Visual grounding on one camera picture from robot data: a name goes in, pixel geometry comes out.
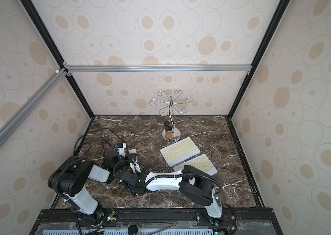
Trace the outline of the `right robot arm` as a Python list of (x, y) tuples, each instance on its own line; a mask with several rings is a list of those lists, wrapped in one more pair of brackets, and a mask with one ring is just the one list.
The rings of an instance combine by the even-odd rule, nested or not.
[(191, 165), (185, 165), (182, 170), (171, 173), (154, 173), (143, 171), (141, 174), (120, 170), (115, 179), (124, 184), (134, 197), (147, 192), (179, 191), (191, 202), (203, 206), (211, 218), (221, 219), (222, 204), (219, 196), (223, 193), (222, 185), (210, 175)]

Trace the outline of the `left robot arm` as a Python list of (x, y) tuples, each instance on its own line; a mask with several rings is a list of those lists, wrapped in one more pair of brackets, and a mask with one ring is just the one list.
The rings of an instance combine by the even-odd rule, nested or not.
[(103, 165), (84, 157), (69, 157), (48, 179), (48, 187), (69, 202), (84, 216), (102, 217), (101, 205), (86, 189), (88, 179), (104, 184), (114, 180), (113, 166), (125, 157), (116, 150), (109, 151)]

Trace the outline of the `beige red power strip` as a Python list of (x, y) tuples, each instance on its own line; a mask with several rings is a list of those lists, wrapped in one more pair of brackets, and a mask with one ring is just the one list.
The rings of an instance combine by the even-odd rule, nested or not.
[(137, 151), (136, 149), (129, 150), (128, 159), (131, 161), (137, 161)]

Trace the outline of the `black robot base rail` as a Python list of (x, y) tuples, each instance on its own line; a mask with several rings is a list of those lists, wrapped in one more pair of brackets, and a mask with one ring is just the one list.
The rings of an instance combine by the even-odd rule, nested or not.
[(99, 226), (70, 209), (42, 210), (32, 235), (281, 235), (269, 208), (223, 210), (221, 220), (204, 209), (106, 209)]

